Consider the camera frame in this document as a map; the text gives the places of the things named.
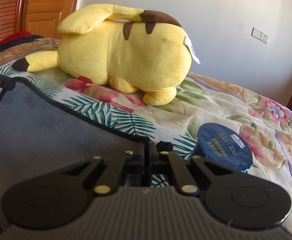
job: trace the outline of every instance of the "wall socket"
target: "wall socket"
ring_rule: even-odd
[[[253,28],[252,36],[255,37],[256,39],[259,39],[260,41],[262,41],[266,44],[268,42],[268,35],[262,31],[260,31],[259,29]]]

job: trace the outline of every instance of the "yellow plush toy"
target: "yellow plush toy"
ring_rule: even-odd
[[[27,55],[12,67],[35,72],[59,65],[76,78],[109,83],[122,93],[141,89],[150,106],[172,101],[190,69],[187,33],[162,12],[92,4],[70,14],[57,31],[65,33],[57,51]]]

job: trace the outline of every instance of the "plush toy's foot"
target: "plush toy's foot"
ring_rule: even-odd
[[[110,77],[109,84],[113,89],[124,94],[135,93],[138,90],[137,87],[130,85],[127,81],[119,77]]]
[[[176,87],[165,88],[156,92],[147,92],[143,97],[143,101],[149,106],[162,106],[172,101],[176,93]]]
[[[58,52],[39,51],[26,55],[12,64],[12,68],[19,71],[34,72],[58,66]]]

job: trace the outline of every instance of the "floral blanket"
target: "floral blanket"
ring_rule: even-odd
[[[177,87],[172,102],[153,107],[142,102],[142,91],[121,94],[110,87],[72,78],[58,68],[35,75],[10,68],[18,58],[54,50],[58,43],[44,38],[7,49],[0,53],[0,72],[28,78],[49,97],[107,126],[149,136],[155,142],[171,141],[174,152],[185,159],[190,157],[202,124],[227,126],[240,134],[252,150],[253,166],[248,173],[281,185],[292,200],[292,111],[288,108],[248,89],[194,73]],[[122,123],[128,119],[136,120],[137,130]],[[164,186],[167,182],[158,175],[153,177],[153,185]],[[292,210],[284,227],[292,233]]]

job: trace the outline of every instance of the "blue lid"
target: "blue lid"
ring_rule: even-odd
[[[208,159],[240,171],[249,169],[253,164],[247,142],[226,126],[205,123],[199,128],[197,138]]]

